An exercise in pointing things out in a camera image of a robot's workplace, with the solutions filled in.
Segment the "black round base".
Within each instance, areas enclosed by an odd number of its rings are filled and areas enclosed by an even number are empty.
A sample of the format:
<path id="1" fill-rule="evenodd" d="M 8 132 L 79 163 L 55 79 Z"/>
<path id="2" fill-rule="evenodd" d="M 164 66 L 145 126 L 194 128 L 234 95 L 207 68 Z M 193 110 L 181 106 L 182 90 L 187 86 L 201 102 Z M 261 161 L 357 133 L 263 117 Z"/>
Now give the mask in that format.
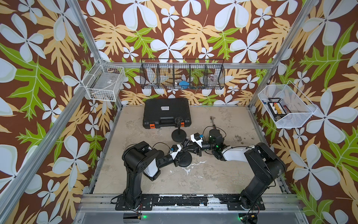
<path id="1" fill-rule="evenodd" d="M 184 139 L 186 139 L 187 135 L 184 130 L 176 129 L 172 132 L 171 137 L 172 137 L 173 141 L 175 141 L 177 143 L 182 143 L 184 141 Z"/>
<path id="2" fill-rule="evenodd" d="M 192 156 L 189 152 L 180 153 L 177 157 L 177 165 L 186 168 L 192 163 Z"/>

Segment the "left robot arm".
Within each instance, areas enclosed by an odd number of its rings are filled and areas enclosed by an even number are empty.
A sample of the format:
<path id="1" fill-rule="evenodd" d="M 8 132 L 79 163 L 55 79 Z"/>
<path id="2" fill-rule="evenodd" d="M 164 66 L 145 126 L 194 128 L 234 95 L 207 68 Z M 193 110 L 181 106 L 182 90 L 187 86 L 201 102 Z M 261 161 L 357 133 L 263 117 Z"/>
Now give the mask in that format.
<path id="1" fill-rule="evenodd" d="M 161 174 L 161 168 L 171 164 L 176 167 L 188 167 L 192 162 L 192 156 L 180 145 L 173 145 L 169 154 L 165 155 L 163 151 L 152 148 L 147 142 L 142 141 L 127 148 L 122 160 L 127 172 L 126 189 L 123 193 L 124 206 L 137 209 L 142 196 L 142 175 L 154 181 Z"/>

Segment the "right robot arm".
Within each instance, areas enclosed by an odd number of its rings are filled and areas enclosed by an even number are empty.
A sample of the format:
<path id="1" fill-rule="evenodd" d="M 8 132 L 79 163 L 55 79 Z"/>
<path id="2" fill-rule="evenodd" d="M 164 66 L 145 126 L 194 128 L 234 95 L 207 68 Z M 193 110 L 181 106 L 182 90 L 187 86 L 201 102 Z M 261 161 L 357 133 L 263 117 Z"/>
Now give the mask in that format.
<path id="1" fill-rule="evenodd" d="M 247 162 L 254 174 L 248 186 L 240 193 L 240 206 L 247 210 L 258 202 L 262 194 L 287 168 L 284 162 L 263 142 L 253 146 L 229 146 L 224 143 L 225 137 L 218 128 L 209 131 L 209 138 L 194 133 L 182 141 L 185 151 L 201 156 L 203 151 L 211 151 L 220 161 Z"/>

